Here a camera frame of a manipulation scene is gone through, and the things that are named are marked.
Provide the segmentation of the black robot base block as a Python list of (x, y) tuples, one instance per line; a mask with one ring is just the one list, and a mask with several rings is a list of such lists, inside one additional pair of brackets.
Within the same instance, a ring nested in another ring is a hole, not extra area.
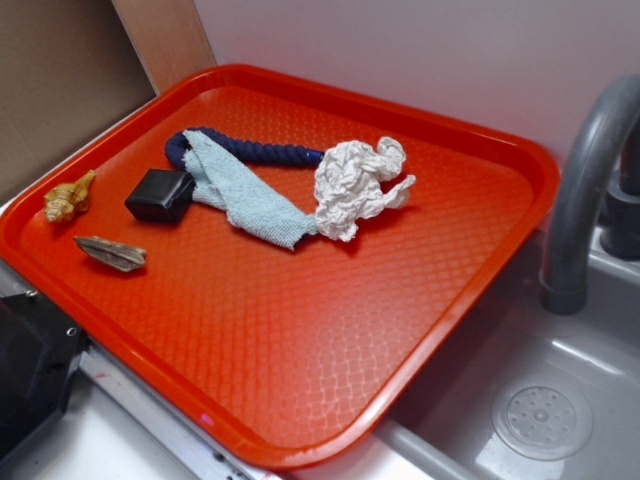
[(1, 463), (66, 413), (87, 336), (44, 294), (1, 299)]

